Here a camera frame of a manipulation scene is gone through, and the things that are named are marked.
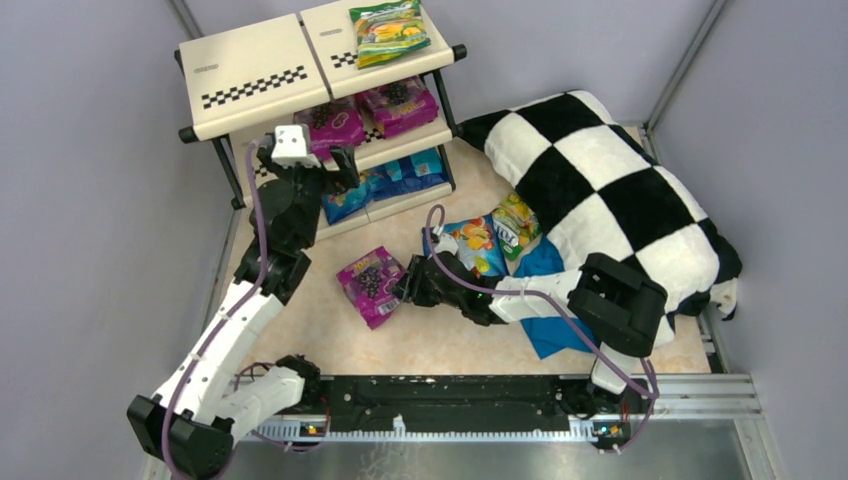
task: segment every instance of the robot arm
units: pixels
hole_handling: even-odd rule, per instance
[[[439,233],[434,231],[433,238],[439,241],[434,251],[460,279],[484,289],[546,294],[570,317],[581,319],[591,328],[601,342],[601,353],[624,372],[633,372],[640,358],[650,356],[667,295],[645,275],[595,253],[579,270],[527,278],[477,278],[456,258],[453,245],[443,248],[445,236]],[[452,305],[484,326],[560,315],[539,296],[485,294],[464,288],[449,278],[432,257],[417,255],[393,293],[418,306]],[[614,394],[625,388],[625,381],[601,361],[595,362],[591,380]]]
[[[309,268],[302,249],[315,243],[321,195],[359,184],[352,149],[331,150],[338,168],[329,171],[309,152],[305,126],[277,127],[269,136],[271,145],[257,152],[278,177],[257,189],[268,248],[266,275],[255,288],[261,269],[257,218],[263,216],[254,211],[250,222],[257,239],[215,317],[171,377],[151,397],[136,396],[127,409],[144,451],[164,460],[164,431],[173,464],[192,478],[214,477],[242,437],[276,412],[314,396],[320,381],[315,365],[288,356],[260,380],[225,396],[259,334],[282,312]],[[173,418],[165,425],[172,404]]]

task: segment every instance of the blue snack bag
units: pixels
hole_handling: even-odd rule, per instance
[[[471,273],[478,277],[509,275],[491,214],[462,222],[447,223],[444,226],[444,233],[456,240],[459,246],[456,257]],[[421,234],[427,235],[427,229],[421,229]],[[430,255],[427,238],[422,237],[421,240],[424,244],[424,255]]]
[[[448,180],[435,148],[394,160],[368,171],[373,200],[419,192]]]
[[[363,172],[359,174],[359,186],[340,193],[338,195],[324,195],[321,202],[324,204],[324,213],[327,215],[327,223],[333,225],[338,223],[352,213],[365,207],[371,201],[371,184],[368,175]]]

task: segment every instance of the snack bag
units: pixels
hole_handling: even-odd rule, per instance
[[[491,215],[447,223],[444,232],[451,235],[459,246],[456,257],[477,277],[509,275]],[[422,229],[421,233],[427,235],[427,229]],[[422,238],[422,241],[424,255],[430,255],[427,239]]]
[[[296,112],[292,122],[309,126],[312,153],[321,160],[331,158],[332,146],[355,147],[365,141],[365,126],[353,96]]]
[[[426,190],[448,181],[435,148],[414,153],[368,170],[374,201]]]
[[[366,172],[359,174],[359,186],[351,188],[338,195],[324,195],[321,202],[324,205],[324,214],[327,215],[327,223],[333,225],[350,214],[361,210],[371,201],[371,184],[368,182]]]
[[[539,236],[539,221],[530,207],[516,193],[510,193],[492,212],[501,249],[509,260],[515,260],[527,245]]]
[[[350,9],[359,68],[380,65],[430,45],[418,0]]]
[[[371,116],[385,138],[420,127],[439,116],[439,104],[417,76],[359,92],[356,103]]]
[[[350,303],[372,330],[382,325],[400,305],[392,286],[404,274],[403,265],[383,247],[369,252],[336,274]]]

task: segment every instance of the grape candy bag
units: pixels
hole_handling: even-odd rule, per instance
[[[331,158],[332,146],[355,147],[365,141],[365,126],[353,96],[296,112],[292,123],[309,126],[312,153],[321,160]]]
[[[417,76],[359,92],[356,103],[371,116],[385,138],[420,127],[439,116],[439,104]]]
[[[336,278],[350,303],[373,330],[400,305],[400,300],[392,295],[392,286],[403,274],[403,265],[384,247],[378,247],[345,267]]]
[[[430,45],[419,0],[351,8],[356,30],[357,66],[380,65]]]

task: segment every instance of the grapes illustration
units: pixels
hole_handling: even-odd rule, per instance
[[[319,105],[312,110],[312,127],[320,130],[333,118],[333,109],[329,103]]]
[[[363,270],[357,277],[359,285],[365,290],[368,298],[374,299],[380,293],[380,282],[382,275],[376,266],[370,266]]]
[[[386,95],[386,98],[389,99],[389,103],[392,105],[401,105],[409,100],[409,90],[407,90],[403,82],[395,82],[388,85],[383,94]]]

